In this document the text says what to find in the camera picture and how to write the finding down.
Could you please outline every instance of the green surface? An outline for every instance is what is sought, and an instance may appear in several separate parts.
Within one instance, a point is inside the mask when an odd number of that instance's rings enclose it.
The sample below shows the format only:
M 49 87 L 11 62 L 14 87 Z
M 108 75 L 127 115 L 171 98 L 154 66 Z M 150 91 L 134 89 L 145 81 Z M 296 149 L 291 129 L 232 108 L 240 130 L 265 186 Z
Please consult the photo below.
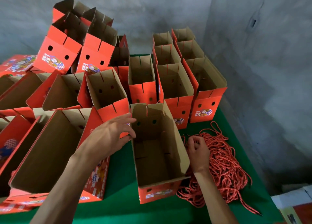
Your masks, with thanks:
M 239 201 L 229 204 L 239 223 L 273 223 L 283 221 L 243 148 L 236 139 L 223 113 L 218 108 L 214 117 L 228 143 L 235 148 L 236 158 L 252 177 L 253 185 L 241 191 L 244 201 L 263 216 L 247 211 Z M 181 134 L 198 134 L 210 122 L 189 124 Z M 29 223 L 37 209 L 0 216 L 0 223 Z M 140 205 L 131 144 L 127 143 L 111 156 L 104 200 L 79 204 L 73 223 L 210 223 L 206 207 L 195 208 L 177 196 Z

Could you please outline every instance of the rope pile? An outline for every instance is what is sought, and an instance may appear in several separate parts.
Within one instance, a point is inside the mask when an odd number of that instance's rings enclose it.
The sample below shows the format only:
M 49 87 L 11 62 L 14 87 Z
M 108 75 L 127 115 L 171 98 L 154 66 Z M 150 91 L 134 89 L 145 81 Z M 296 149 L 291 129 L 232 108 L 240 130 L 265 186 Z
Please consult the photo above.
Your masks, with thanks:
M 213 127 L 213 123 L 216 124 L 218 130 Z M 226 143 L 228 138 L 222 135 L 222 131 L 220 130 L 218 124 L 215 121 L 212 121 L 210 125 L 213 129 L 203 129 L 196 136 L 203 137 L 210 150 L 210 173 L 213 177 L 214 183 L 220 191 L 220 194 L 226 203 L 239 199 L 241 204 L 248 211 L 261 215 L 257 210 L 250 207 L 243 201 L 239 192 L 247 185 L 248 177 L 251 181 L 250 185 L 252 185 L 251 177 L 239 165 L 235 158 L 235 149 Z M 205 130 L 215 132 L 216 136 L 212 136 L 208 132 L 204 132 Z M 187 147 L 185 136 L 182 136 L 182 138 L 184 139 L 185 147 Z M 181 199 L 187 200 L 195 207 L 200 208 L 205 206 L 204 197 L 191 168 L 189 168 L 186 175 L 191 176 L 190 184 L 188 187 L 181 185 L 177 191 L 177 196 Z

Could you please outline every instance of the concrete wall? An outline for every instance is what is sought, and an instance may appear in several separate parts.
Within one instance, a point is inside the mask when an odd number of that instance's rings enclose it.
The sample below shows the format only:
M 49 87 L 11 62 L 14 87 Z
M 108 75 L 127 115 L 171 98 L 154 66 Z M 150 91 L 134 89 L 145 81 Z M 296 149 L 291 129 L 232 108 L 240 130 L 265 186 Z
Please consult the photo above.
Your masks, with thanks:
M 0 0 L 0 62 L 13 54 L 36 54 L 61 0 Z M 151 53 L 152 32 L 189 26 L 202 44 L 211 0 L 79 0 L 114 18 L 130 53 Z
M 276 186 L 312 179 L 311 14 L 312 0 L 212 0 L 206 25 L 204 50 Z

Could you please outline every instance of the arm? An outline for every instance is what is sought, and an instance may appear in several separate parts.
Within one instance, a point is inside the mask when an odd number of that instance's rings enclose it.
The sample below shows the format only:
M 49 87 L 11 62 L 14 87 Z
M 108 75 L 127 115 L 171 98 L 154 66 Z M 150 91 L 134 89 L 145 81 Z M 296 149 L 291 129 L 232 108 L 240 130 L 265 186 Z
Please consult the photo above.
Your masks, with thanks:
M 188 140 L 189 158 L 201 188 L 212 224 L 238 224 L 236 217 L 222 198 L 209 171 L 210 151 L 202 137 Z
M 83 187 L 92 170 L 106 157 L 120 150 L 135 132 L 126 123 L 136 121 L 130 113 L 97 127 L 69 159 L 63 174 L 52 188 L 31 223 L 72 223 Z M 119 138 L 122 132 L 130 136 Z

